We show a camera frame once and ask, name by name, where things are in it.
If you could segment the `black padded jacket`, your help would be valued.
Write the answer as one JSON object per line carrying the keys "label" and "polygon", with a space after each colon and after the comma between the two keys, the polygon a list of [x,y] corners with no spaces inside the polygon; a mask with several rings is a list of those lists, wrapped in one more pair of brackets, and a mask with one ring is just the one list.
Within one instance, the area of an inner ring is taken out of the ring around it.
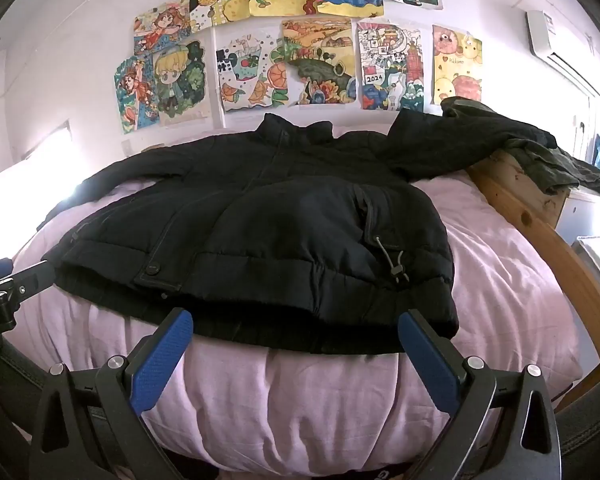
{"label": "black padded jacket", "polygon": [[404,110],[387,133],[334,136],[274,114],[252,131],[208,136],[120,160],[59,211],[117,186],[146,188],[94,212],[46,254],[56,285],[159,323],[174,308],[199,335],[323,354],[401,348],[417,310],[442,337],[458,317],[442,220],[417,182],[465,169],[550,133],[494,113]]}

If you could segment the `pink duvet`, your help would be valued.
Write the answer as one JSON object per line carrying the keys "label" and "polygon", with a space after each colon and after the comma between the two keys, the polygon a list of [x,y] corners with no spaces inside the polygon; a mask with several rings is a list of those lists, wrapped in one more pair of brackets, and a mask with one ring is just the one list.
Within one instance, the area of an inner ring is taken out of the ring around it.
{"label": "pink duvet", "polygon": [[[478,191],[466,169],[424,179],[454,261],[453,341],[504,370],[538,364],[553,398],[580,377],[578,338],[553,272],[520,232]],[[46,259],[70,229],[106,205],[146,188],[117,186],[101,200],[58,205],[81,184],[54,170],[61,196],[35,197],[38,229],[18,268]],[[122,315],[55,284],[28,300],[12,344],[38,365],[97,366],[129,351],[158,323]],[[427,451],[445,418],[402,349],[384,354],[323,354],[195,336],[147,417],[175,453],[240,474],[327,476],[372,470]]]}

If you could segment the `red-hair girl painting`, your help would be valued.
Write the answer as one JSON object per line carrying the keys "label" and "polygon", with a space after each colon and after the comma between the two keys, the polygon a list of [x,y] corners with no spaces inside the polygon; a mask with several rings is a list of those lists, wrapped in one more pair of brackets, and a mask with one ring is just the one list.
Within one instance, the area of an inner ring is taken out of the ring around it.
{"label": "red-hair girl painting", "polygon": [[160,122],[154,69],[149,55],[133,55],[114,72],[117,107],[124,133]]}

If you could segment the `blond boy painting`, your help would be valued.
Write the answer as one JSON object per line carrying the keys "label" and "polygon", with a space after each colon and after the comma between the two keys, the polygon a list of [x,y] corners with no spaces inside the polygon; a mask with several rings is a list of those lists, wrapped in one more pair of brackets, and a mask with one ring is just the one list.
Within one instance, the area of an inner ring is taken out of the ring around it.
{"label": "blond boy painting", "polygon": [[172,126],[211,115],[205,53],[200,40],[189,40],[152,58],[160,125]]}

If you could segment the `dark green garment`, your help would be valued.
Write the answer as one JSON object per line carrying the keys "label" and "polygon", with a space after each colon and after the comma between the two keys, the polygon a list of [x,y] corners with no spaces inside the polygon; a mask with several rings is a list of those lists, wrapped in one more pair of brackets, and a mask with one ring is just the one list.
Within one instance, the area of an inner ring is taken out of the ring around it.
{"label": "dark green garment", "polygon": [[524,173],[536,184],[541,192],[555,195],[567,186],[584,186],[600,194],[600,169],[571,156],[554,142],[546,146],[541,136],[550,134],[525,122],[509,119],[490,107],[468,98],[453,96],[445,98],[441,104],[444,117],[480,118],[493,122],[504,119],[506,126],[522,127],[531,131],[531,138],[522,138],[518,133],[512,140],[506,140],[502,150],[512,155]]}

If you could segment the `swimming girl painting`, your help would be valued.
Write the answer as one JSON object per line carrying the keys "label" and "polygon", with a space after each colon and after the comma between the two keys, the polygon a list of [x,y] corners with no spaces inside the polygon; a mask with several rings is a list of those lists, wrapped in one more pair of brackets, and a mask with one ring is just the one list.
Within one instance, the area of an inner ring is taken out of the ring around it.
{"label": "swimming girl painting", "polygon": [[156,53],[190,35],[189,0],[172,0],[137,15],[133,24],[135,55]]}

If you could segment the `orange fruit drink painting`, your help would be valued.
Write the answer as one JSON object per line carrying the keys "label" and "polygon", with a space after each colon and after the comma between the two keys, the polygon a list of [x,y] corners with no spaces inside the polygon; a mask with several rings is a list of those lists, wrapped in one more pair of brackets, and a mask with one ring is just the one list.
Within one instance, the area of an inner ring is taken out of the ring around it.
{"label": "orange fruit drink painting", "polygon": [[288,104],[284,40],[278,28],[223,38],[216,44],[216,64],[225,113]]}

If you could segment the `autumn landscape painting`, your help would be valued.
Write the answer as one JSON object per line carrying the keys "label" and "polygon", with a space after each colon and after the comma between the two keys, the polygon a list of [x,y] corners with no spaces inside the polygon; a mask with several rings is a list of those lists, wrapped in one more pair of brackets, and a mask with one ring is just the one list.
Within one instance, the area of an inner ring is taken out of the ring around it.
{"label": "autumn landscape painting", "polygon": [[350,18],[302,18],[282,24],[285,60],[303,87],[297,103],[356,100],[356,63]]}

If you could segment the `yellow pig painting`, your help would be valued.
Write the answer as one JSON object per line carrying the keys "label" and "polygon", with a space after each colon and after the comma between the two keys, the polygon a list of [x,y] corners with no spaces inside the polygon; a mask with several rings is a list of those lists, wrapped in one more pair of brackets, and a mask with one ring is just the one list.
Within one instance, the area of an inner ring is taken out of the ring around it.
{"label": "yellow pig painting", "polygon": [[434,85],[432,102],[452,96],[482,99],[482,41],[453,29],[434,25]]}

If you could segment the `2024 dragon painting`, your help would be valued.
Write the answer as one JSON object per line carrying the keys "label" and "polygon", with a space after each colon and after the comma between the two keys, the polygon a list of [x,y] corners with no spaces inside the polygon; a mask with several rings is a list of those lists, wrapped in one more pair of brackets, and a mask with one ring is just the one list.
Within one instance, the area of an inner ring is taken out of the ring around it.
{"label": "2024 dragon painting", "polygon": [[360,21],[356,25],[363,110],[424,110],[422,34],[418,28]]}

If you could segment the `white air conditioner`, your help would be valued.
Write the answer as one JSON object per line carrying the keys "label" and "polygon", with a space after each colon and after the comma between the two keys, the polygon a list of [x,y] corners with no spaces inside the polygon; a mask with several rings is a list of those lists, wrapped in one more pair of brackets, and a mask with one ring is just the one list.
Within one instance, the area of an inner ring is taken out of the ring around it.
{"label": "white air conditioner", "polygon": [[600,84],[596,80],[594,55],[588,43],[543,11],[527,11],[526,20],[533,54],[581,92],[599,98]]}

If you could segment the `wooden bed frame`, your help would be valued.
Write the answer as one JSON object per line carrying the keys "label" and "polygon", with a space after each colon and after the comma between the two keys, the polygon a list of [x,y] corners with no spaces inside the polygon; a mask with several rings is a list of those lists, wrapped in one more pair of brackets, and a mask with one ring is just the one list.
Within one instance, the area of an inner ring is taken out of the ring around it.
{"label": "wooden bed frame", "polygon": [[[600,358],[600,282],[556,232],[565,194],[546,195],[509,154],[498,152],[467,169],[488,203],[534,247],[574,307]],[[573,404],[600,382],[600,364],[566,393],[558,408]]]}

